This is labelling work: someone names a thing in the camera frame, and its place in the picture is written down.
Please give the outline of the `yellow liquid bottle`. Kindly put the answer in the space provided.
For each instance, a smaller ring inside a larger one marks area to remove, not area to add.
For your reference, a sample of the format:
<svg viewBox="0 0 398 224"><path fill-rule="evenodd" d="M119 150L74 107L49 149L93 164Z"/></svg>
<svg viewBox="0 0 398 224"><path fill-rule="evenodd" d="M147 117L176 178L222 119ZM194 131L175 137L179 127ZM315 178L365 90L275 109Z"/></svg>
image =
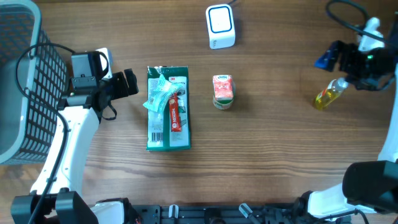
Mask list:
<svg viewBox="0 0 398 224"><path fill-rule="evenodd" d="M315 97L314 107L318 110L323 110L332 101L337 99L348 86L349 83L344 78L332 80L329 85Z"/></svg>

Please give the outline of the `red coffee stick sachet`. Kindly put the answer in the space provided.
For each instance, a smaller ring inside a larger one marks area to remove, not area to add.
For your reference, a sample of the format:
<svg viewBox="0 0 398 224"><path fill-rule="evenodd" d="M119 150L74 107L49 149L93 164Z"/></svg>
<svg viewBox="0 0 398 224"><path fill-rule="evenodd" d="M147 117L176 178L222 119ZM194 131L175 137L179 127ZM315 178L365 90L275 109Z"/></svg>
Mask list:
<svg viewBox="0 0 398 224"><path fill-rule="evenodd" d="M180 124L180 116L178 112L178 97L176 93L172 94L172 96L169 98L169 113L171 120L171 131L181 132L182 126Z"/></svg>

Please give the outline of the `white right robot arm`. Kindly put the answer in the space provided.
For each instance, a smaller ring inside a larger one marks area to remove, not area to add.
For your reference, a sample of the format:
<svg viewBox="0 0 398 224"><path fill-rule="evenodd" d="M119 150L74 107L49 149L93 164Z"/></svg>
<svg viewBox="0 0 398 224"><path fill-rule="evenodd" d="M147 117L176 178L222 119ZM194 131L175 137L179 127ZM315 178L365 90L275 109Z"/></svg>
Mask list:
<svg viewBox="0 0 398 224"><path fill-rule="evenodd" d="M314 99L325 108L349 85L357 90L381 91L397 82L397 47L378 31L380 20L366 17L357 44L336 41L316 62L317 68L333 71L339 63L346 77L334 79ZM355 213L397 212L397 105L393 106L389 129L376 161L351 164L342 183L329 189L308 192L297 200L298 216L315 222L333 222Z"/></svg>

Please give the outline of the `black plastic mesh basket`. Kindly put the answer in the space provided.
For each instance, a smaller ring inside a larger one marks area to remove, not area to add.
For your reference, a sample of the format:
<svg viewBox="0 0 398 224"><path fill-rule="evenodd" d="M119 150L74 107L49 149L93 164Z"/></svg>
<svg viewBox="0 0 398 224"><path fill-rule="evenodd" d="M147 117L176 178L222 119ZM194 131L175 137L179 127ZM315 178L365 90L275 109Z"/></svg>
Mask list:
<svg viewBox="0 0 398 224"><path fill-rule="evenodd" d="M42 163L57 117L37 104L56 106L67 88L65 61L42 28L32 1L1 1L1 164Z"/></svg>

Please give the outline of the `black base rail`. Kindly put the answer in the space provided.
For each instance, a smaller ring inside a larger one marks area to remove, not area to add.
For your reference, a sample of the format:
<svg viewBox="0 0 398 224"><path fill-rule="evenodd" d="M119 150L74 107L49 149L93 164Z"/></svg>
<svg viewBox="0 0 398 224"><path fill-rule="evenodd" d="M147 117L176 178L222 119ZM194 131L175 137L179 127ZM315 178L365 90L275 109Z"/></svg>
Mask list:
<svg viewBox="0 0 398 224"><path fill-rule="evenodd" d="M291 203L249 206L245 215L238 205L183 206L134 205L136 223L211 224L211 223L313 223L293 212Z"/></svg>

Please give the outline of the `white barcode scanner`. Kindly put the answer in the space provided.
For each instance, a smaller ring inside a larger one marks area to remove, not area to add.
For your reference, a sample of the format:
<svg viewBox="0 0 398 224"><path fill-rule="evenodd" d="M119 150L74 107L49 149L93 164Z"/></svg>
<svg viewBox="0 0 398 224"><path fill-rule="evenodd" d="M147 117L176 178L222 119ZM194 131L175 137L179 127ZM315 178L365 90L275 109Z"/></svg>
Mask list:
<svg viewBox="0 0 398 224"><path fill-rule="evenodd" d="M235 44L233 10L229 4L209 6L205 12L211 49L223 49Z"/></svg>

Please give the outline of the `red tissue pack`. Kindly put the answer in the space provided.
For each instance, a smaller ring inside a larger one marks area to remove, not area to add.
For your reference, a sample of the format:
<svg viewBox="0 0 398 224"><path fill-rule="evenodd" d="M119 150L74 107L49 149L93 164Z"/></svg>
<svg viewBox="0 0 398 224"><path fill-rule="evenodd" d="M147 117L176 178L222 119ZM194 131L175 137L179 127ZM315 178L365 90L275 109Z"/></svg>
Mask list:
<svg viewBox="0 0 398 224"><path fill-rule="evenodd" d="M233 79L231 75L215 75L213 77L214 97L216 101L232 100Z"/></svg>

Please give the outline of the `teal white small packet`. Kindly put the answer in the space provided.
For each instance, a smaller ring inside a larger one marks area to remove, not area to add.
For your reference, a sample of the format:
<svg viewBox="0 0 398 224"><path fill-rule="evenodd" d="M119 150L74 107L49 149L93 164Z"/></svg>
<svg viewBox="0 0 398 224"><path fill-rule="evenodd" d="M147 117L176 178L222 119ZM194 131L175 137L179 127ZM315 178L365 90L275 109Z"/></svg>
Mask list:
<svg viewBox="0 0 398 224"><path fill-rule="evenodd" d="M183 88L181 83L172 83L163 75L148 79L148 97L143 104L145 108L156 113L162 113L169 98Z"/></svg>

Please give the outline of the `small green white jar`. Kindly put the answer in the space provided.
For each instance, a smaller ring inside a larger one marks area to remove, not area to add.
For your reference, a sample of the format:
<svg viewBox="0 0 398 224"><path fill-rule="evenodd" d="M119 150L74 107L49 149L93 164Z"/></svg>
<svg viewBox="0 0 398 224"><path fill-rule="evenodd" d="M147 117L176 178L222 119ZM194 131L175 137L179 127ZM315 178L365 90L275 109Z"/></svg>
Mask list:
<svg viewBox="0 0 398 224"><path fill-rule="evenodd" d="M234 93L234 97L235 97L235 92L236 92L236 85L233 82L233 93ZM234 101L234 97L232 100L223 100L223 101L216 101L214 94L213 94L213 104L216 108L218 108L219 110L227 110L229 109Z"/></svg>

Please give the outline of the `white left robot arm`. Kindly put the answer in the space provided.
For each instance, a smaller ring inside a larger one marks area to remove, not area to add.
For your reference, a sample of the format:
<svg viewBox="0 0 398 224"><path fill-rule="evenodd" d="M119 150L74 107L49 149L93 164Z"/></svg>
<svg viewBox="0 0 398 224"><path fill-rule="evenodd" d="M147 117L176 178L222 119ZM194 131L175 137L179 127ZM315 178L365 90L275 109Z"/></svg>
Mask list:
<svg viewBox="0 0 398 224"><path fill-rule="evenodd" d="M89 207L81 198L83 170L91 140L111 100L138 92L132 70L112 73L107 48L72 55L73 90L57 105L57 128L44 167L26 196L11 206L15 223L137 223L127 198Z"/></svg>

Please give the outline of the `green 3M glove package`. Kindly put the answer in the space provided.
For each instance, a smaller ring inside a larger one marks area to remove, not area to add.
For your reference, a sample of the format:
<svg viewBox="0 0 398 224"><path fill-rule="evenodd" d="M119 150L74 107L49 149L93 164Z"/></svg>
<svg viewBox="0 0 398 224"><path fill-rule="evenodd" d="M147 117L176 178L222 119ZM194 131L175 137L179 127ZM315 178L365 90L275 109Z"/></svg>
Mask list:
<svg viewBox="0 0 398 224"><path fill-rule="evenodd" d="M189 108L189 77L187 67L148 67L148 79L163 75L172 83L181 83L183 88L176 92L178 97L178 112L181 132L171 131L169 102L162 113L147 110L147 147L148 151L178 151L190 149L190 108Z"/></svg>

